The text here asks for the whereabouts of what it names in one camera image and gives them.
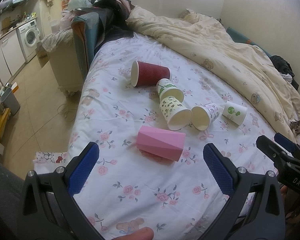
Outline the fingertip at bottom edge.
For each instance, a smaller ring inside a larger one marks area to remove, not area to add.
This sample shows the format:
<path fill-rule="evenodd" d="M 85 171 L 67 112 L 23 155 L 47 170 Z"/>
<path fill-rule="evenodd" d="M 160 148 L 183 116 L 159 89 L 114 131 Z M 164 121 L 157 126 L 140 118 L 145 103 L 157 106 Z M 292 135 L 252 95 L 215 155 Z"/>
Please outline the fingertip at bottom edge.
<path fill-rule="evenodd" d="M 149 227 L 144 227 L 137 230 L 130 235 L 117 237 L 117 240 L 152 240 L 154 237 L 154 231 Z"/>

